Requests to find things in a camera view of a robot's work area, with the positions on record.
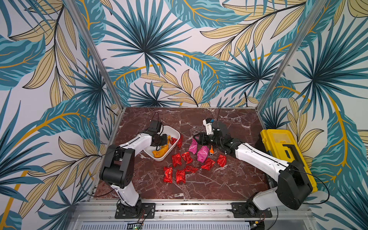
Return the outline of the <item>yellow tea bag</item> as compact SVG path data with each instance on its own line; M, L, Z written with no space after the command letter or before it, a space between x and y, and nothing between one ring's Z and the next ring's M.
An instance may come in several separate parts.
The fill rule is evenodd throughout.
M171 136L168 136L167 137L167 144L166 145L155 147L155 150L152 152L153 157L154 158L161 158L161 157L163 157L167 153L167 151L169 150L169 148L170 148L170 141L171 141Z

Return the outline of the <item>white plastic storage box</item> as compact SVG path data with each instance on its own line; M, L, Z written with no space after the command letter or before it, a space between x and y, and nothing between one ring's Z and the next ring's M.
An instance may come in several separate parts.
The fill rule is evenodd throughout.
M158 146L149 146L143 151L157 162L161 162L178 144L181 134L170 126L163 126Z

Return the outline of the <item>pink tea bag large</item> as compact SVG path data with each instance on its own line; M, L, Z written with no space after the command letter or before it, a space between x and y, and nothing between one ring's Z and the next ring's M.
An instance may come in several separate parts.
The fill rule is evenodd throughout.
M202 146L201 149L197 152L197 160L201 163L204 163L209 154L209 148L207 146Z

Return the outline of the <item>red tea bag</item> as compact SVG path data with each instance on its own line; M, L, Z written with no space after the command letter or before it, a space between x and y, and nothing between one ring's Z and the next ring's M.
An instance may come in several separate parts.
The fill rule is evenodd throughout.
M177 170L176 174L176 183L177 184L185 184L186 183L186 170L182 169L182 170Z
M184 170L185 170L186 173L196 173L198 171L198 168L195 168L191 165L186 165Z
M220 154L217 159L217 164L219 167L223 168L227 163L227 157L225 155Z
M182 157L181 157L180 153L172 155L172 166L173 166L173 168L175 168L177 166L181 166L181 165L182 165Z
M174 137L170 138L170 144L174 145L176 143L176 146L178 147L178 149L182 148L182 144L183 144L183 137L180 136L179 139L176 139Z
M202 168L202 169L204 169L204 170L209 171L209 170L214 166L214 164L215 164L215 162L214 162L212 159L207 158L207 159L204 161L204 163L203 163L203 165L201 166L201 168Z
M192 157L190 156L190 152L182 153L181 157L186 162L186 164L190 164L193 161Z
M163 181L165 183L169 183L171 184L173 182L173 169L172 167L164 167L163 168L163 172L164 172L164 178L163 178Z

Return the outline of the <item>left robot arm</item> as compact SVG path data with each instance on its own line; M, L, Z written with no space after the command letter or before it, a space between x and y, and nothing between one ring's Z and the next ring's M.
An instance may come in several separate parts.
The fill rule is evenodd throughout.
M159 147L167 143L162 122L152 120L148 128L132 140L108 147L101 164L100 180L118 194L122 204L135 207L140 199L132 183L135 157L147 147Z

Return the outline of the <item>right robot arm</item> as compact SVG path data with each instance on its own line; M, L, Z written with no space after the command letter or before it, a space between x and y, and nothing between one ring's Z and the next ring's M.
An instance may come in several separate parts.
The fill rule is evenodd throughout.
M226 125L212 119L203 121L206 132L193 136L202 146L213 146L221 152L251 164L275 180L277 186L254 194L246 205L250 215L268 208L286 206L298 210L312 193L312 184L303 164L294 160L291 163L264 153L238 138L231 137Z

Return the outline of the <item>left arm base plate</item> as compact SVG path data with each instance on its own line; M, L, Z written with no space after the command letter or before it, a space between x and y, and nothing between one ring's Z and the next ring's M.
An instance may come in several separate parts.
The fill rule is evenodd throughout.
M153 219L155 216L155 208L155 203L137 203L134 207L118 203L115 219Z

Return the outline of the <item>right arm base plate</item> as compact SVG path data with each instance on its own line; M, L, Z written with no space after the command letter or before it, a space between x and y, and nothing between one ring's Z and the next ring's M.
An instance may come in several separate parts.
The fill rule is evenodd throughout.
M231 203L230 211L235 218L271 218L271 209L260 210L254 204L246 202Z

